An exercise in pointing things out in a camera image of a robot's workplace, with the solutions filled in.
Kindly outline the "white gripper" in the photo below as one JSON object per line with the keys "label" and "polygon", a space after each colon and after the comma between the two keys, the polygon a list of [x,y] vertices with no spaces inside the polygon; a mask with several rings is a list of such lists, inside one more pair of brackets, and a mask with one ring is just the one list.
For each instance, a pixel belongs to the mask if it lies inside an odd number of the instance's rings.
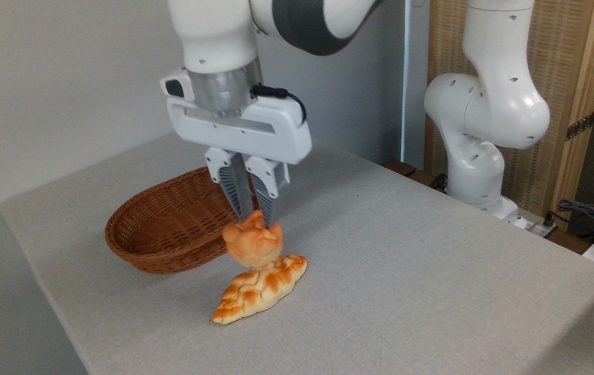
{"label": "white gripper", "polygon": [[[290,183],[286,163],[299,164],[312,149],[300,105],[293,99],[261,96],[240,116],[220,118],[197,107],[184,71],[174,71],[160,85],[174,131],[187,142],[210,146],[205,157],[211,179],[238,218],[245,221],[254,211],[246,168],[270,228],[281,216]],[[245,164],[240,153],[250,156]]]}

